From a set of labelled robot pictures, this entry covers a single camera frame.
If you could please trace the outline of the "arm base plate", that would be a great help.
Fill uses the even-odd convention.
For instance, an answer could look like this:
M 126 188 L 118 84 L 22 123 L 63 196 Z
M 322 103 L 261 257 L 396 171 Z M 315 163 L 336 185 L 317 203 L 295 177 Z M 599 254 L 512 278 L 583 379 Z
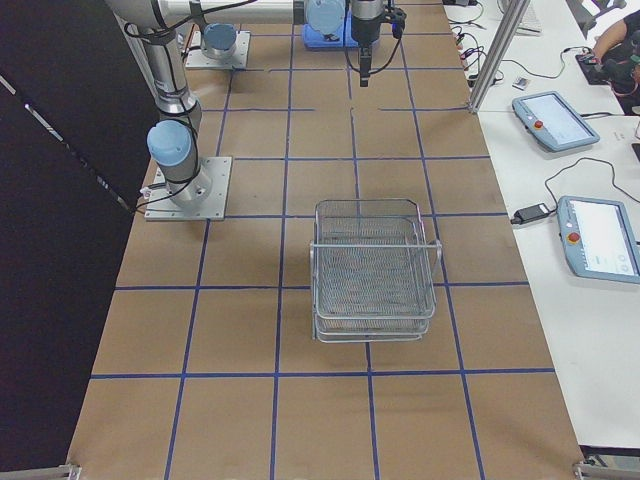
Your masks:
M 189 44 L 185 66 L 192 70 L 245 70 L 247 68 L 250 32 L 238 31 L 226 49 L 207 45 L 196 30 Z
M 200 221 L 225 218 L 228 189 L 232 171 L 231 157 L 200 157 L 198 176 L 176 196 L 177 184 L 166 188 L 164 173 L 156 168 L 154 182 L 160 187 L 152 189 L 149 204 L 144 207 L 147 221 Z

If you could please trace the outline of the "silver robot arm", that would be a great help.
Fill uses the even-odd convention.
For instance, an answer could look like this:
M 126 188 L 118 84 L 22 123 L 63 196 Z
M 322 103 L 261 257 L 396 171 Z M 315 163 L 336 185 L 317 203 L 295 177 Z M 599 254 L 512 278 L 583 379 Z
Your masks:
M 201 31 L 201 50 L 214 60 L 230 57 L 235 51 L 237 31 L 233 24 L 207 24 Z
M 206 203 L 225 198 L 228 186 L 215 184 L 211 162 L 197 151 L 202 109 L 186 79 L 179 27 L 198 25 L 207 57 L 232 51 L 231 43 L 218 42 L 216 30 L 237 23 L 308 25 L 320 34 L 341 30 L 355 41 L 355 69 L 361 86 L 367 86 L 378 72 L 372 56 L 382 25 L 391 25 L 395 38 L 406 25 L 404 11 L 391 1 L 111 1 L 108 6 L 124 21 L 124 34 L 141 41 L 150 69 L 160 121 L 149 131 L 147 145 L 164 176 L 160 200 L 195 219 L 215 217 Z

